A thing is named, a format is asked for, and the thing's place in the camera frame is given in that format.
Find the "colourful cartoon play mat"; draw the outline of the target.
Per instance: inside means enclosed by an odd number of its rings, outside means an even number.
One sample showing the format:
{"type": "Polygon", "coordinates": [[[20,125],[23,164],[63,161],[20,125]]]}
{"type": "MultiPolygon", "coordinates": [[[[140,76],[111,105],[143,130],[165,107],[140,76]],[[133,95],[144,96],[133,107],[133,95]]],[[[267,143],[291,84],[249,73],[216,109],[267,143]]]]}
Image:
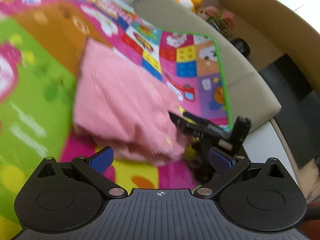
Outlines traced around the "colourful cartoon play mat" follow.
{"type": "Polygon", "coordinates": [[[76,74],[93,38],[164,82],[180,110],[231,126],[217,42],[160,28],[120,0],[1,0],[1,239],[21,229],[14,200],[38,163],[92,155],[72,129],[76,74]]]}

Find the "pink ribbed knit sweater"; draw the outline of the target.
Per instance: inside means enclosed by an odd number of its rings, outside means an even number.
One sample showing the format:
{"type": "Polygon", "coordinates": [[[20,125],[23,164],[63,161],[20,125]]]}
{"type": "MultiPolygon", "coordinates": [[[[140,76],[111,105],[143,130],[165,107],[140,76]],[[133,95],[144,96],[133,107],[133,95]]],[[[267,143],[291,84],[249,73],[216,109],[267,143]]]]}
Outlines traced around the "pink ribbed knit sweater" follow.
{"type": "Polygon", "coordinates": [[[181,159],[188,139],[170,119],[175,93],[104,44],[86,42],[73,109],[76,134],[109,146],[118,160],[155,166],[181,159]]]}

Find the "potted pink flowers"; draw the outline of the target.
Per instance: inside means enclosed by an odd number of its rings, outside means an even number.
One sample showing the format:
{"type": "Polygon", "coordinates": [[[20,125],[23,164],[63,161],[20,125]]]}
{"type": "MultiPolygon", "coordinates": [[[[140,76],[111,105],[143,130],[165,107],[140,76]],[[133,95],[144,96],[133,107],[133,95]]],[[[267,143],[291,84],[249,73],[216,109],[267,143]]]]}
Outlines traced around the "potted pink flowers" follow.
{"type": "Polygon", "coordinates": [[[210,17],[206,22],[222,36],[228,38],[234,27],[234,14],[230,11],[223,10],[220,11],[220,15],[210,17]]]}

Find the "black round object on shelf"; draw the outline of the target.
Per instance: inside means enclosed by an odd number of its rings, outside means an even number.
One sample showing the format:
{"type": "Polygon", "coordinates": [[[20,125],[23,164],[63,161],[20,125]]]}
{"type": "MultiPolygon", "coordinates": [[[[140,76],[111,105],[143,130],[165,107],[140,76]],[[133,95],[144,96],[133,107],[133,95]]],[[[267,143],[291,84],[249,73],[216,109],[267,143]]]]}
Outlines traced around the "black round object on shelf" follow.
{"type": "Polygon", "coordinates": [[[247,58],[250,55],[250,47],[245,40],[242,38],[235,38],[230,41],[230,43],[245,57],[247,58]]]}

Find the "pink plush toy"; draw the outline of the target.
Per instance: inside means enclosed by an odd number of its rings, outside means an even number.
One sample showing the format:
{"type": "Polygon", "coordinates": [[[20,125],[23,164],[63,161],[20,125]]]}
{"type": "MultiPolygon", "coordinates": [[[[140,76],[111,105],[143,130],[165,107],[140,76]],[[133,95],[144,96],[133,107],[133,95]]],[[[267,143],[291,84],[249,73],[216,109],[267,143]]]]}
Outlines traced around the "pink plush toy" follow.
{"type": "Polygon", "coordinates": [[[220,11],[214,6],[200,7],[197,9],[196,15],[207,21],[210,17],[220,15],[220,11]]]}

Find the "beige sofa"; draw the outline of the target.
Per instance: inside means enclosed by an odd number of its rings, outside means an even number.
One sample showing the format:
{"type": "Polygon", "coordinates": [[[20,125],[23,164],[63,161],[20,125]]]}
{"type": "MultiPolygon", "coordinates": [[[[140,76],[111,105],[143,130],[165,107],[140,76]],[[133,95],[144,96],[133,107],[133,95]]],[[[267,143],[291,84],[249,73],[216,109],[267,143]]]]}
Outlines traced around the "beige sofa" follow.
{"type": "Polygon", "coordinates": [[[249,61],[199,16],[173,0],[140,0],[135,13],[152,25],[168,30],[210,36],[217,42],[228,90],[232,118],[248,117],[256,130],[276,116],[281,105],[249,61]]]}

